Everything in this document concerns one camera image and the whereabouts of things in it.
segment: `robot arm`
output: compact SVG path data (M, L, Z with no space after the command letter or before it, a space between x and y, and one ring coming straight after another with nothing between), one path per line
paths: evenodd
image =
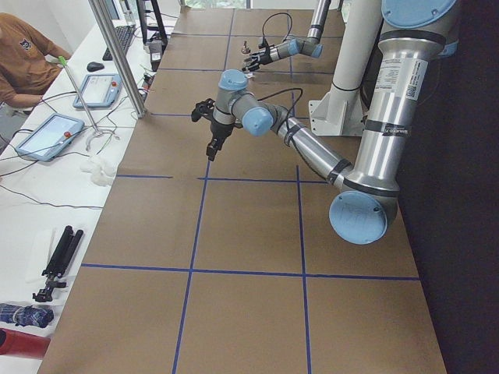
M263 36L258 44L260 50L252 53L243 61L243 72L254 72L260 68L260 65L267 65L298 54L319 58L322 53L320 38L324 31L330 4L331 0L319 0L317 2L306 39L289 36L278 45L269 45L267 39Z
M194 121L201 117L211 121L209 159L214 160L234 127L243 127L255 136L272 130L340 190L329 217L342 238L355 244L381 238L397 214L395 175L426 67L446 45L455 43L452 35L456 35L460 11L459 0L426 0L421 2L420 12L414 11L414 4L383 0L386 23L378 44L383 61L354 167L296 118L288 118L286 108L257 101L246 90L246 76L237 70L224 72L217 100L198 103L192 115Z
M234 127L243 127L254 136L272 131L318 175L343 191L330 208L331 224L340 236L356 244L367 244L383 236L397 212L396 196L378 196L345 185L346 178L354 172L348 160L298 119L288 118L286 108L259 102L246 87L244 73L227 70L218 84L217 100L207 99L196 105L192 120L204 117L211 121L213 138L207 146L208 158L214 160Z

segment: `red object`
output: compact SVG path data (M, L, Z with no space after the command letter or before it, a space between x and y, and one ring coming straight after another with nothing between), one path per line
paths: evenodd
M30 333L0 329L0 355L42 359L50 339Z

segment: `computer mouse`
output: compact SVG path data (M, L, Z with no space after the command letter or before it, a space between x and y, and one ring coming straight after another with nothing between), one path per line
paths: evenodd
M102 70L104 68L104 65L101 64L100 62L89 62L87 65L87 71L89 72L96 72L97 70Z

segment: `white desk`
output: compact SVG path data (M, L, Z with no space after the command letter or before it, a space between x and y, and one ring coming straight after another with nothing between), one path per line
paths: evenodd
M83 81L83 78L88 71L86 70L87 63L91 61L101 62L102 55L105 50L105 42L101 36L98 26L89 32L83 43L78 47L73 57L69 60L69 67L78 83ZM135 38L127 53L130 68L132 69L134 78L137 82L140 81L144 68L150 69L149 55L143 51L141 39ZM104 69L99 72L117 72L114 62L103 62ZM65 71L62 71L56 81L52 84L44 97L50 97L67 91L73 91L69 78ZM124 87L119 95L118 100L112 108L115 108L117 103L127 95ZM73 108L74 95L58 98L57 100L49 101L49 104L58 112L74 118L81 118L86 125L90 125L87 115L84 111L77 111ZM104 117L111 109L92 111L96 121ZM38 105L30 117L23 125L23 129L35 129L48 116L53 113L53 110L45 104ZM133 128L136 124L136 115L133 111L133 106L127 98L119 106L111 118L118 125L116 134L120 140L112 139L111 142L102 150L100 155L113 166L117 166L125 153ZM114 125L107 119L103 120L100 127L114 128ZM91 136L93 129L88 129L80 136L73 140L62 153L68 152L86 152L86 140ZM16 146L20 143L26 134L18 134L14 137L12 145ZM90 153L96 153L106 143L108 136L95 138L90 146ZM0 160L7 157L13 157L16 153L12 147L8 147L0 156ZM61 158L56 158L52 162L37 164L15 173L5 176L0 181L0 184L13 191L24 193L39 201L49 202L54 204L70 204L74 206L103 206L110 187L100 187L90 181L90 174L83 173L80 170L80 165L87 158L79 154L71 154ZM30 164L30 161L24 161L20 158L0 161L0 175L9 173ZM61 237L62 231L66 225L72 225L73 229L82 229L84 235L80 242L79 248L75 254L71 267L67 270L66 280L69 282L67 288L54 291L53 302L46 305L55 306L55 319L50 326L45 329L37 327L16 327L13 324L0 323L0 327L19 330L25 333L33 333L40 336L51 336L55 331L55 327L60 317L63 305L69 290L73 283L74 277L78 272L80 264L85 254L95 226L101 214L99 209L74 209L74 208L54 208L51 206L42 206L29 201L26 197L15 195L4 189L0 189L0 302L7 303L24 303L25 305L36 304L31 299L31 294L37 293L39 289L44 287L46 278L40 277L39 281L27 283L25 274L27 264L30 262L32 249L47 251L46 248L36 246L35 239L42 231L54 232L52 242L52 250L57 245ZM40 273L44 269L44 264L40 263ZM9 356L0 356L0 372L15 373L15 374L33 374L37 372L41 361L28 358L13 358Z

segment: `orange shirt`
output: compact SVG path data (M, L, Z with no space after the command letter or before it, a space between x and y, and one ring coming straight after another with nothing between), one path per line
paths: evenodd
M6 13L0 13L0 28L0 102L16 94L44 94L61 71L45 60L54 43Z

